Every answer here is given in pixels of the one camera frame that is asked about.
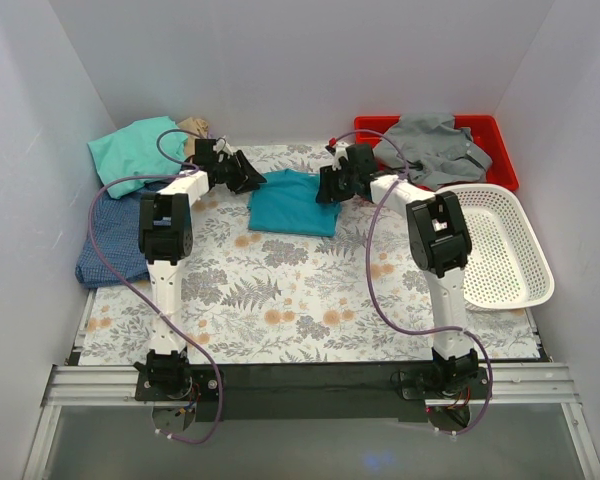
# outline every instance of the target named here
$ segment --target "wire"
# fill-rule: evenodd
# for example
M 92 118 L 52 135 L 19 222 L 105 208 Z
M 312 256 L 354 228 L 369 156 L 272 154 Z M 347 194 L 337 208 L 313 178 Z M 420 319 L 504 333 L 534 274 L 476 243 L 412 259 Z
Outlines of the wire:
M 446 408 L 447 409 L 453 409 L 456 408 L 456 405 L 458 405 L 458 402 L 460 401 L 460 399 L 462 398 L 462 392 L 460 392 L 458 394 L 458 396 L 456 397 L 456 401 L 453 402 L 451 405 L 447 405 Z
M 195 167 L 195 165 L 194 165 L 193 172 L 196 172 L 198 170 L 199 170 L 198 167 Z M 181 442 L 188 443 L 191 445 L 199 445 L 201 443 L 206 442 L 207 440 L 209 440 L 211 438 L 213 433 L 218 428 L 218 425 L 220 424 L 220 418 L 222 417 L 224 389 L 222 386 L 222 377 L 220 376 L 220 370 L 218 369 L 218 365 L 213 360 L 211 355 L 209 355 L 209 353 L 207 353 L 207 351 L 204 348 L 202 348 L 196 342 L 191 340 L 191 338 L 189 338 L 189 336 L 187 334 L 185 334 L 173 322 L 171 322 L 169 317 L 167 317 L 164 313 L 162 313 L 160 308 L 155 303 L 153 303 L 144 293 L 142 293 L 140 290 L 138 290 L 133 284 L 131 284 L 126 278 L 124 278 L 124 276 L 118 270 L 116 270 L 116 268 L 104 256 L 104 254 L 100 250 L 100 247 L 98 247 L 98 244 L 96 242 L 95 231 L 93 228 L 93 220 L 94 220 L 94 216 L 95 216 L 96 205 L 97 205 L 100 197 L 102 197 L 102 195 L 104 195 L 104 193 L 107 191 L 107 189 L 111 188 L 114 185 L 129 181 L 129 180 L 174 180 L 176 178 L 181 178 L 181 177 L 179 175 L 137 175 L 137 176 L 133 176 L 133 177 L 120 178 L 118 180 L 114 180 L 113 182 L 106 184 L 104 187 L 102 187 L 100 190 L 98 190 L 98 193 L 96 193 L 96 196 L 93 197 L 93 200 L 91 201 L 91 205 L 89 206 L 88 231 L 89 231 L 89 240 L 91 241 L 91 245 L 93 245 L 93 250 L 96 253 L 96 255 L 98 256 L 98 258 L 100 259 L 100 261 L 104 264 L 104 266 L 107 267 L 109 269 L 109 271 L 111 273 L 113 273 L 118 278 L 118 280 L 120 280 L 120 282 L 123 285 L 126 285 L 133 293 L 135 293 L 147 305 L 149 305 L 149 307 L 151 307 L 151 309 L 154 312 L 156 312 L 156 314 L 158 314 L 160 319 L 162 319 L 162 321 L 165 322 L 171 330 L 173 330 L 179 337 L 184 339 L 188 344 L 192 345 L 196 350 L 198 350 L 211 364 L 211 367 L 213 368 L 213 372 L 215 373 L 215 376 L 216 376 L 216 381 L 218 382 L 218 410 L 216 411 L 216 416 L 213 420 L 213 425 L 211 426 L 209 431 L 206 433 L 206 435 L 204 435 L 200 439 L 191 439 L 191 438 L 183 437 L 181 435 L 176 435 L 176 434 L 167 432 L 162 429 L 157 430 L 159 433 L 161 433 L 169 438 L 173 438 L 175 440 L 179 440 Z
M 480 339 L 475 334 L 473 334 L 473 333 L 469 332 L 468 330 L 465 330 L 464 328 L 461 328 L 461 327 L 455 327 L 455 326 L 436 327 L 436 328 L 430 328 L 427 330 L 407 330 L 407 329 L 398 327 L 382 311 L 382 308 L 380 307 L 380 304 L 378 303 L 378 299 L 376 298 L 375 290 L 373 288 L 373 280 L 371 278 L 371 243 L 372 243 L 372 239 L 373 239 L 373 232 L 376 228 L 376 224 L 378 223 L 378 217 L 380 215 L 380 210 L 382 210 L 382 207 L 384 206 L 385 202 L 389 198 L 389 195 L 391 195 L 391 192 L 393 191 L 394 188 L 396 188 L 398 186 L 399 183 L 400 183 L 400 180 L 396 180 L 395 182 L 393 182 L 391 187 L 389 187 L 389 189 L 387 190 L 387 193 L 384 194 L 384 197 L 382 197 L 382 200 L 380 200 L 380 203 L 378 203 L 376 210 L 373 212 L 373 217 L 371 218 L 371 225 L 369 225 L 369 236 L 367 239 L 367 245 L 365 247 L 365 269 L 366 269 L 366 274 L 367 274 L 367 287 L 369 288 L 369 295 L 371 296 L 371 302 L 373 303 L 373 306 L 375 307 L 376 312 L 378 312 L 378 315 L 380 316 L 380 318 L 384 321 L 384 323 L 386 323 L 389 327 L 391 327 L 396 332 L 404 333 L 405 335 L 412 335 L 412 336 L 413 335 L 431 335 L 433 333 L 442 333 L 442 332 L 460 332 L 460 333 L 463 333 L 464 335 L 466 335 L 467 337 L 469 337 L 478 346 L 478 348 L 482 352 L 482 356 L 484 357 L 484 360 L 487 364 L 487 372 L 489 373 L 487 397 L 484 401 L 484 404 L 482 405 L 482 408 L 480 409 L 480 412 L 478 412 L 478 415 L 476 416 L 476 419 L 473 422 L 471 422 L 469 425 L 467 425 L 466 427 L 464 427 L 462 430 L 460 430 L 458 432 L 443 431 L 447 435 L 455 435 L 455 434 L 460 435 L 460 434 L 468 433 L 471 430 L 473 430 L 475 428 L 475 426 L 482 420 L 482 417 L 484 417 L 485 413 L 487 412 L 487 408 L 489 407 L 489 402 L 491 401 L 491 395 L 493 392 L 493 369 L 491 368 L 491 360 L 489 359 L 489 356 L 487 354 L 486 349 L 484 348 L 484 345 L 482 345 L 482 342 L 480 342 Z
M 404 157 L 404 155 L 402 154 L 402 150 L 400 150 L 400 148 L 395 144 L 395 142 L 393 140 L 391 140 L 388 136 L 386 136 L 384 133 L 376 132 L 375 130 L 369 130 L 368 128 L 356 128 L 354 130 L 351 130 L 350 132 L 343 133 L 339 137 L 332 140 L 332 142 L 334 142 L 334 143 L 339 142 L 343 138 L 348 137 L 349 135 L 355 135 L 356 133 L 371 133 L 372 135 L 376 135 L 376 136 L 382 138 L 389 145 L 391 145 L 393 148 L 395 148 L 396 152 L 398 152 L 398 158 L 400 160 L 402 160 L 402 163 L 404 164 L 405 173 L 407 173 L 409 171 L 409 165 L 416 166 L 415 163 L 408 161 Z
M 186 162 L 181 162 L 180 160 L 178 160 L 177 158 L 173 158 L 172 156 L 170 156 L 167 152 L 165 152 L 164 150 L 162 150 L 162 147 L 160 146 L 160 142 L 162 141 L 163 137 L 165 137 L 166 135 L 169 135 L 170 133 L 186 133 L 187 135 L 192 135 L 196 138 L 200 138 L 200 139 L 204 139 L 204 137 L 198 135 L 195 132 L 192 132 L 190 130 L 184 130 L 182 128 L 172 128 L 171 130 L 167 130 L 166 132 L 162 132 L 157 140 L 156 140 L 156 147 L 158 147 L 158 151 L 160 152 L 160 154 L 166 158 L 167 160 L 172 161 L 173 163 L 177 163 L 178 165 L 183 165 L 186 166 L 190 169 L 191 164 L 190 163 L 186 163 Z
M 469 405 L 469 400 L 470 399 L 471 399 L 471 387 L 467 387 L 467 398 L 465 399 L 465 401 L 462 404 L 462 406 L 466 407 L 467 405 Z

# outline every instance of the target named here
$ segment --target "mint green cloth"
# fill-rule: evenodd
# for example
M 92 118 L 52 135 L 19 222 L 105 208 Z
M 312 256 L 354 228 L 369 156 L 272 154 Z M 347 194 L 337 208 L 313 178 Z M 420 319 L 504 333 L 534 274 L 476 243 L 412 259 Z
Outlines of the mint green cloth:
M 156 147 L 158 136 L 173 128 L 178 126 L 169 117 L 147 118 L 89 142 L 93 163 L 102 183 L 106 185 L 131 175 L 178 173 L 180 165 L 164 158 Z M 183 161 L 186 141 L 185 133 L 171 133 L 162 139 L 160 146 L 168 155 Z M 114 185 L 107 191 L 112 198 L 118 199 L 152 181 L 154 180 L 131 180 Z
M 265 173 L 267 183 L 251 194 L 249 229 L 333 237 L 342 207 L 316 203 L 320 176 L 281 170 Z

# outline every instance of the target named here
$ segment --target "beige cloth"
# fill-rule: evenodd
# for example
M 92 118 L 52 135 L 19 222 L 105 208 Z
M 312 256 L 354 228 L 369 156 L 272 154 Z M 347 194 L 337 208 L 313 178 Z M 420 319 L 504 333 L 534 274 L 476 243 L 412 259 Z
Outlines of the beige cloth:
M 178 128 L 197 133 L 204 138 L 207 138 L 207 135 L 209 134 L 209 124 L 202 118 L 189 117 L 186 120 L 181 121 L 178 124 Z M 196 137 L 193 135 L 188 135 L 187 143 L 184 145 L 184 156 L 187 161 L 189 161 L 189 157 L 191 157 L 191 155 L 194 153 L 196 153 Z

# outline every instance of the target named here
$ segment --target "white plastic basket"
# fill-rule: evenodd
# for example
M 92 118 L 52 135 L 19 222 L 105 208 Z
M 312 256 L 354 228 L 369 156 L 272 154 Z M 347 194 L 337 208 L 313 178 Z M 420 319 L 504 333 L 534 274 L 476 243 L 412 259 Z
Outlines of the white plastic basket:
M 467 308 L 526 308 L 549 300 L 554 280 L 518 199 L 491 184 L 453 185 L 438 191 L 458 195 L 473 250 L 465 271 Z

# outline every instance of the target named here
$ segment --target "garment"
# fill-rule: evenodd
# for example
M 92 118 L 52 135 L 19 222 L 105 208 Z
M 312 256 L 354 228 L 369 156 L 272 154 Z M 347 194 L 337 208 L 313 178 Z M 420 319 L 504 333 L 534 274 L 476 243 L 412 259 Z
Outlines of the garment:
M 265 173 L 267 183 L 251 195 L 249 229 L 333 237 L 342 207 L 316 203 L 320 177 L 293 170 Z
M 156 147 L 158 136 L 178 128 L 169 117 L 148 118 L 133 122 L 106 137 L 89 142 L 89 149 L 102 183 L 107 184 L 131 175 L 174 175 L 180 165 L 164 158 Z M 187 135 L 172 133 L 160 142 L 162 149 L 177 160 L 184 160 Z M 152 180 L 132 180 L 119 183 L 107 190 L 113 198 L 141 188 Z
M 136 192 L 114 200 L 108 194 L 100 197 L 94 215 L 94 233 L 98 247 L 111 264 L 129 281 L 148 279 L 147 262 L 138 247 L 140 197 L 144 192 L 164 188 L 152 183 Z M 86 288 L 117 285 L 120 281 L 96 256 L 89 238 L 76 263 L 76 278 Z
M 473 143 L 469 128 L 454 128 L 450 114 L 403 115 L 385 135 L 410 163 L 409 180 L 437 190 L 450 183 L 484 182 L 491 157 Z M 389 167 L 401 167 L 397 152 L 386 140 L 373 149 Z
M 189 130 L 190 132 L 197 133 L 203 138 L 207 138 L 209 135 L 209 124 L 202 118 L 189 117 L 186 120 L 181 121 L 178 124 L 178 128 L 183 130 Z M 196 137 L 193 135 L 187 135 L 187 143 L 184 145 L 184 156 L 189 159 L 191 155 L 196 153 Z

